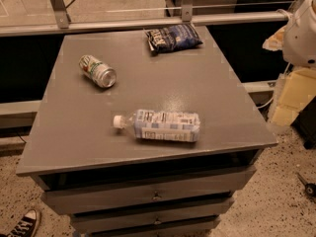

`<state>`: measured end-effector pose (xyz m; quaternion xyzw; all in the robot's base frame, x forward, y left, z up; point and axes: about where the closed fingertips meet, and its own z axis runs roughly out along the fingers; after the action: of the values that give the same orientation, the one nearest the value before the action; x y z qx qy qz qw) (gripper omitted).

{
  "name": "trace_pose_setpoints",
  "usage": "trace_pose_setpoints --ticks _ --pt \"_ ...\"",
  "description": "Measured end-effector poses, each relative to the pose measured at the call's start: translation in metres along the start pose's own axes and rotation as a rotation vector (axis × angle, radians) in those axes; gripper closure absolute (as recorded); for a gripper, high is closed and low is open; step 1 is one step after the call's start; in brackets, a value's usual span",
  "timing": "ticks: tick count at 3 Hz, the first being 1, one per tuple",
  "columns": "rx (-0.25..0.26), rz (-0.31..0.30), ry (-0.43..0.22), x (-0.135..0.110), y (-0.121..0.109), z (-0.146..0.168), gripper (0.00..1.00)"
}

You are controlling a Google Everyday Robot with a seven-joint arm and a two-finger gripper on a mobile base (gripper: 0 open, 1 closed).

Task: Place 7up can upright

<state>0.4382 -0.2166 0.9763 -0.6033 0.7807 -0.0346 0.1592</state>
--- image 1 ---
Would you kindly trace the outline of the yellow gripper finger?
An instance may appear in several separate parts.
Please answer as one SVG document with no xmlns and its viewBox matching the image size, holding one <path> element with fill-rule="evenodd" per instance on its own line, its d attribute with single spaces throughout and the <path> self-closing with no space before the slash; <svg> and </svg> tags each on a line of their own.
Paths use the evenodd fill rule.
<svg viewBox="0 0 316 237">
<path fill-rule="evenodd" d="M 283 82 L 276 87 L 276 107 L 270 117 L 271 123 L 280 126 L 291 125 L 316 96 L 316 69 L 296 67 Z"/>
<path fill-rule="evenodd" d="M 270 51 L 282 50 L 284 30 L 285 27 L 278 29 L 273 35 L 264 41 L 262 48 Z"/>
</svg>

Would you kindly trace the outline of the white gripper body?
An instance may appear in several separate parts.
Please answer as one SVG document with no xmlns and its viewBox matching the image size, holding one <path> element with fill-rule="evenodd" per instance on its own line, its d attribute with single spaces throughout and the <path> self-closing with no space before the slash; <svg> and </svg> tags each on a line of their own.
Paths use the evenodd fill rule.
<svg viewBox="0 0 316 237">
<path fill-rule="evenodd" d="M 304 0 L 285 26 L 283 59 L 294 66 L 316 67 L 316 0 Z"/>
</svg>

